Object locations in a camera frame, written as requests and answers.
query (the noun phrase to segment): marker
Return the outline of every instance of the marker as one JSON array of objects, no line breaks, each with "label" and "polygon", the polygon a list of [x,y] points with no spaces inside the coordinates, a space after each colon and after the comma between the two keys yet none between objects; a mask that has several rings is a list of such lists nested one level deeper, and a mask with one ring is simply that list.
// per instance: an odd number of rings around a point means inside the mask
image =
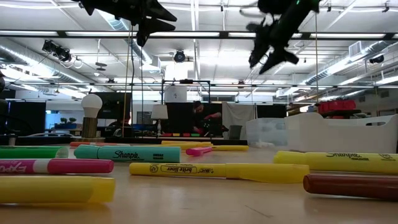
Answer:
[{"label": "marker", "polygon": [[104,174],[113,161],[99,159],[0,159],[0,174]]},{"label": "marker", "polygon": [[274,163],[305,164],[311,170],[398,174],[397,154],[279,151]]},{"label": "marker", "polygon": [[198,147],[198,148],[187,149],[185,152],[189,156],[202,156],[203,153],[211,152],[212,150],[213,150],[212,147]]},{"label": "marker", "polygon": [[77,159],[110,159],[130,162],[180,162],[179,147],[87,146],[75,149]]},{"label": "marker", "polygon": [[212,146],[213,151],[247,151],[249,146]]},{"label": "marker", "polygon": [[71,142],[70,147],[78,147],[80,145],[90,145],[90,146],[130,146],[129,144],[121,143],[105,143],[105,142]]},{"label": "marker", "polygon": [[132,175],[224,177],[269,183],[301,183],[307,165],[292,164],[130,164]]},{"label": "marker", "polygon": [[0,159],[53,159],[68,155],[68,148],[63,146],[0,146]]},{"label": "marker", "polygon": [[2,176],[0,203],[103,203],[113,201],[113,178]]},{"label": "marker", "polygon": [[309,174],[303,186],[311,194],[398,200],[397,177]]}]

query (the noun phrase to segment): white storage bin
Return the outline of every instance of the white storage bin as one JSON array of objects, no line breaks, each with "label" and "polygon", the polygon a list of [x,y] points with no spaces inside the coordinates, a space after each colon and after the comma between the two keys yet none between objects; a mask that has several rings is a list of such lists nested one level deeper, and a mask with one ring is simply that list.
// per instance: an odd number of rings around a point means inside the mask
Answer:
[{"label": "white storage bin", "polygon": [[[380,126],[367,126],[382,123]],[[318,113],[285,118],[288,148],[303,152],[396,153],[398,114],[363,119],[324,119]]]},{"label": "white storage bin", "polygon": [[264,147],[264,143],[286,146],[286,130],[283,118],[258,118],[246,122],[246,136],[249,146]]}]

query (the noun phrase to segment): person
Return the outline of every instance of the person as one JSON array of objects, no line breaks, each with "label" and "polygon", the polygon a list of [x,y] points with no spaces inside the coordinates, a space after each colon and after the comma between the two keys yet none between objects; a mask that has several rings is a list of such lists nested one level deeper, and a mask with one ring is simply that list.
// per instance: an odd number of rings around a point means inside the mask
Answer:
[{"label": "person", "polygon": [[[130,124],[129,124],[129,121],[130,121],[130,116],[127,116],[127,117],[124,119],[124,127],[131,127]],[[120,127],[123,126],[122,119],[117,119],[116,121],[110,123],[108,126],[109,126],[109,127],[114,126],[114,127],[120,128]]]},{"label": "person", "polygon": [[194,124],[193,131],[199,134],[204,134],[203,125],[201,122],[210,118],[221,118],[221,113],[213,111],[210,106],[203,105],[200,101],[193,102],[194,110]]}]

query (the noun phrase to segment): table lamp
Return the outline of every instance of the table lamp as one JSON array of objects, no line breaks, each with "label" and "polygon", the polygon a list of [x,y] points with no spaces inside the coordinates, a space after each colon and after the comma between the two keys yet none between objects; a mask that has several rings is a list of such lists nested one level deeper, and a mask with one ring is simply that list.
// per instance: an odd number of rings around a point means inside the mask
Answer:
[{"label": "table lamp", "polygon": [[83,118],[83,130],[81,136],[83,138],[95,138],[97,132],[97,115],[102,107],[102,100],[95,94],[89,94],[81,100],[81,106],[85,111]]},{"label": "table lamp", "polygon": [[168,119],[169,116],[167,115],[167,106],[166,105],[154,105],[152,109],[152,115],[150,116],[151,119],[158,120],[157,122],[157,135],[162,135],[162,126],[160,125],[160,120]]}]

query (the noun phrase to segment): teal highlighter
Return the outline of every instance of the teal highlighter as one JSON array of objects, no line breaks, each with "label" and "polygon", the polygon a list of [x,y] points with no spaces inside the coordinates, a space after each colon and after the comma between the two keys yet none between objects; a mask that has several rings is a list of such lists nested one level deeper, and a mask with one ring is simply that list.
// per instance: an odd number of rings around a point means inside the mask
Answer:
[{"label": "teal highlighter", "polygon": [[115,162],[179,163],[181,148],[80,145],[75,149],[75,156],[77,159],[110,159]]}]

